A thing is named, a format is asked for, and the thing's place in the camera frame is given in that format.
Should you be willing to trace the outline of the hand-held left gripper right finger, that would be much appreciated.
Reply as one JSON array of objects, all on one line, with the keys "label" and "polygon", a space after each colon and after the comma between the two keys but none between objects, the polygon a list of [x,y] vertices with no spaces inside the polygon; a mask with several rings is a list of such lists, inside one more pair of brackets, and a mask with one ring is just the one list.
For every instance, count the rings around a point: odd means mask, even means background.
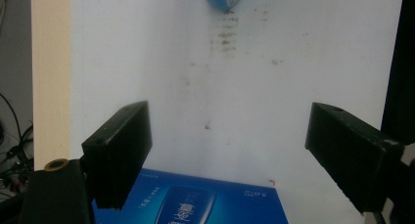
[{"label": "hand-held left gripper right finger", "polygon": [[353,114],[327,104],[311,107],[305,148],[360,212],[383,209],[387,180],[404,146]]}]

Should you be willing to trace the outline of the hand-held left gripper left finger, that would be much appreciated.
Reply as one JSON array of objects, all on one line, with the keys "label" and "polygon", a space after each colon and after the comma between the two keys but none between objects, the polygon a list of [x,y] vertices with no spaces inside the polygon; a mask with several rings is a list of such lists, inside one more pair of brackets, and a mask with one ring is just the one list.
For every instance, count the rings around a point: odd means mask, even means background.
[{"label": "hand-held left gripper left finger", "polygon": [[99,208],[122,209],[151,148],[147,101],[119,109],[82,143],[86,184]]}]

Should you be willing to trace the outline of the blue box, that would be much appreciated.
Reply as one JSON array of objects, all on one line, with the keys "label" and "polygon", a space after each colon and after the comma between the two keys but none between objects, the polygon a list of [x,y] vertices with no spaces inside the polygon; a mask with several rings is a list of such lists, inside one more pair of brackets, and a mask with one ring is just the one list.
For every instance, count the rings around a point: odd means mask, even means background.
[{"label": "blue box", "polygon": [[289,224],[274,188],[143,169],[120,210],[96,224]]}]

